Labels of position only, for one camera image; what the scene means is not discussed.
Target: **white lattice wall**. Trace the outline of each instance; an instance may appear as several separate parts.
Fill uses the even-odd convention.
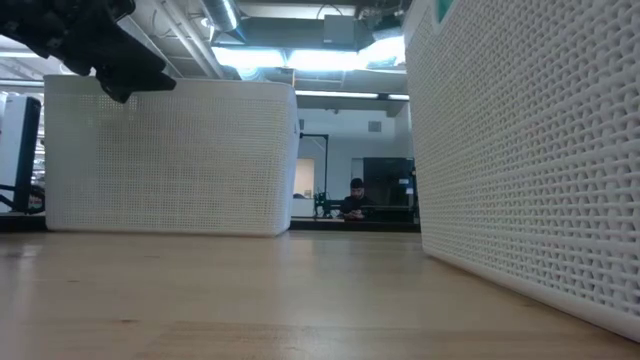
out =
[[[640,1],[422,1],[425,251],[640,341]]]
[[[50,229],[267,236],[289,227],[292,87],[183,80],[122,105],[92,79],[45,80]]]

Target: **wooden tabletop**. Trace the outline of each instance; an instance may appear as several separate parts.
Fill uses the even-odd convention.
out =
[[[640,359],[419,234],[0,234],[0,358]]]

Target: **white wall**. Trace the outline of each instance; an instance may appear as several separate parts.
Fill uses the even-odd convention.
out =
[[[406,145],[396,134],[396,118],[384,111],[301,109],[305,134],[329,134],[329,172],[327,192],[331,199],[349,196],[352,159],[365,157],[407,157]],[[382,132],[369,133],[369,121],[381,121]],[[298,158],[314,159],[315,191],[324,191],[325,141],[322,138],[300,140]]]
[[[307,192],[311,192],[311,196],[315,193],[315,164],[314,159],[300,159],[298,158],[296,164],[296,179],[293,185],[293,193],[300,195],[307,195]]]
[[[402,108],[402,111],[395,118],[396,144],[398,151],[404,153],[403,156],[413,157],[413,137],[411,135],[411,111],[409,104]]]
[[[7,102],[7,95],[0,93],[0,126],[2,126],[2,120],[4,119],[4,107],[6,102]]]

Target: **light fixture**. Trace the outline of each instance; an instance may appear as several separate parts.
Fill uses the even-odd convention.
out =
[[[37,58],[38,54],[31,50],[13,50],[13,49],[0,49],[0,57],[8,58]]]
[[[356,52],[295,50],[287,66],[306,71],[351,71],[366,68]]]
[[[296,90],[298,96],[314,96],[314,97],[331,97],[331,98],[350,98],[350,99],[377,99],[378,94],[374,93],[353,93],[338,91],[311,91]]]
[[[284,57],[280,50],[275,49],[247,49],[247,48],[221,48],[214,47],[218,62],[225,66],[235,68],[261,68],[261,67],[283,67]]]
[[[389,100],[395,100],[395,101],[409,101],[409,95],[396,95],[396,94],[390,94],[389,95]]]
[[[2,79],[0,80],[0,86],[44,87],[44,81]]]

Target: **man sitting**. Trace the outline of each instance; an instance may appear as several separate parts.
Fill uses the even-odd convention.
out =
[[[340,206],[340,212],[345,220],[364,220],[365,214],[362,206],[373,205],[373,202],[364,194],[364,183],[362,179],[351,180],[351,196],[344,198]]]

